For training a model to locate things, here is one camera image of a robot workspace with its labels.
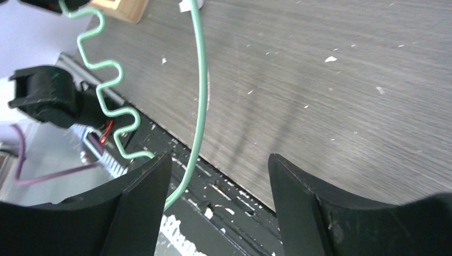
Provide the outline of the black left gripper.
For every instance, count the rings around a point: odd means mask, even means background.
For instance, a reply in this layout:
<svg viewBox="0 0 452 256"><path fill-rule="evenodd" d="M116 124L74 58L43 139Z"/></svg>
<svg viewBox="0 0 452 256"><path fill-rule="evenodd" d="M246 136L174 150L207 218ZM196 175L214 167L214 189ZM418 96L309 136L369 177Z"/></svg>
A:
<svg viewBox="0 0 452 256"><path fill-rule="evenodd" d="M76 11L88 4L88 0L19 0L19 2L58 14L62 14L63 10Z"/></svg>

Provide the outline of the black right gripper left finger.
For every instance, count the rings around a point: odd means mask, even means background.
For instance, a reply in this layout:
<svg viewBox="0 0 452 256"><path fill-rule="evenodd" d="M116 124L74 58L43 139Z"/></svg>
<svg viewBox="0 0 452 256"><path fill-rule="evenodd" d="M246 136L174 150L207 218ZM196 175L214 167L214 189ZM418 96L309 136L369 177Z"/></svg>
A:
<svg viewBox="0 0 452 256"><path fill-rule="evenodd" d="M153 255L172 173L162 153L58 204L1 203L1 255Z"/></svg>

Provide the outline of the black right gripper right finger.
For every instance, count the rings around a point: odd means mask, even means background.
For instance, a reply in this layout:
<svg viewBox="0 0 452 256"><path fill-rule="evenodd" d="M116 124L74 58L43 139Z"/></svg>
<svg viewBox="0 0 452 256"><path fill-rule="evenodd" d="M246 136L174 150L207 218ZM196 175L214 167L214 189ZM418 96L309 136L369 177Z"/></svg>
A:
<svg viewBox="0 0 452 256"><path fill-rule="evenodd" d="M271 154L286 255L451 255L451 193L394 205L365 198Z"/></svg>

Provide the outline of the green plastic hanger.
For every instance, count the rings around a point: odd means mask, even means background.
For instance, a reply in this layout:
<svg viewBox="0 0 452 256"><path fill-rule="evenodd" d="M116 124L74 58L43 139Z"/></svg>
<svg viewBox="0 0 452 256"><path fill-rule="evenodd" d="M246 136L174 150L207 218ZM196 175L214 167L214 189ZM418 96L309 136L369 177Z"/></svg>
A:
<svg viewBox="0 0 452 256"><path fill-rule="evenodd" d="M102 94L103 90L118 85L124 78L124 70L121 64L118 61L112 59L100 61L97 63L90 62L85 51L85 47L83 45L84 41L88 38L97 36L104 30L105 18L103 14L101 13L100 10L94 7L85 7L77 11L63 10L63 14L70 19L76 19L88 14L93 14L98 17L99 25L94 29L88 30L87 32L80 34L77 37L77 46L81 54L83 63L85 67L88 68L89 70L97 70L106 67L113 67L116 68L117 70L116 78L103 82L97 85L95 88L96 97L100 104L101 110L107 117L130 115L134 118L132 124L122 126L114 132L115 144L123 158L125 159L135 159L138 157L154 158L155 155L149 151L137 151L134 153L127 153L119 140L119 137L122 133L128 133L138 129L139 125L141 124L141 118L138 114L138 111L132 107L121 107L115 110L111 110L107 107L106 102L104 100ZM166 198L164 210L167 210L170 206L172 206L172 204L184 193L185 189L187 188L197 163L205 131L207 105L208 105L208 66L201 17L199 14L199 9L197 8L196 1L192 1L192 9L190 11L190 14L192 18L193 30L196 39L198 71L199 71L199 97L198 97L197 122L191 153L184 176L180 184L177 186L177 188Z"/></svg>

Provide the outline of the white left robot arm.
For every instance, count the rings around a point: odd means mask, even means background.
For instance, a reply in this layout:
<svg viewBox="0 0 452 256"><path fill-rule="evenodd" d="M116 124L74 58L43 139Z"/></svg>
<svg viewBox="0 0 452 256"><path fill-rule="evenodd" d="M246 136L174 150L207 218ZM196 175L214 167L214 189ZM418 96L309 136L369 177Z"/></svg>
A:
<svg viewBox="0 0 452 256"><path fill-rule="evenodd" d="M72 74L63 68L42 65L18 69L8 80L15 85L8 107L41 123L65 129L81 124L104 130L114 122L103 113L94 84L75 84Z"/></svg>

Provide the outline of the wooden clothes rack frame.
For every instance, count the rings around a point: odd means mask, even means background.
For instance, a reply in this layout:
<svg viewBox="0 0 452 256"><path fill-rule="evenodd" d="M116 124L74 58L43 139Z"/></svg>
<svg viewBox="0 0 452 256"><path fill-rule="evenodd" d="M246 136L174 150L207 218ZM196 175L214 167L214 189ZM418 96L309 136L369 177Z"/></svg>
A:
<svg viewBox="0 0 452 256"><path fill-rule="evenodd" d="M148 2L148 0L92 0L88 5L96 7L107 16L138 24Z"/></svg>

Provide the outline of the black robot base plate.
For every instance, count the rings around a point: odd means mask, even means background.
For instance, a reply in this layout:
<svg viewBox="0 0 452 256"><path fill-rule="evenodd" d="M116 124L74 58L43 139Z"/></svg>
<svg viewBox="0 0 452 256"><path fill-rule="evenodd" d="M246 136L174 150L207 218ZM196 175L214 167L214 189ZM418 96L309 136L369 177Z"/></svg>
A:
<svg viewBox="0 0 452 256"><path fill-rule="evenodd" d="M187 168L190 148L139 111L141 124L122 135L128 153L168 153L168 195ZM285 255L274 212L202 158L182 196L162 217L155 255Z"/></svg>

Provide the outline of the metal hanger rail stand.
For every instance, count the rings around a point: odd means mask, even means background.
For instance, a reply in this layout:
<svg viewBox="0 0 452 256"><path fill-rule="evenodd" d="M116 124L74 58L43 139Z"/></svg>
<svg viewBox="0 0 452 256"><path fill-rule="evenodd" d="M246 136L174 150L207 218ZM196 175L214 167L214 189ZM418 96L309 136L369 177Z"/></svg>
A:
<svg viewBox="0 0 452 256"><path fill-rule="evenodd" d="M204 5L204 0L196 0L197 8L201 9ZM179 2L179 10L181 13L189 12L192 9L192 0L182 0Z"/></svg>

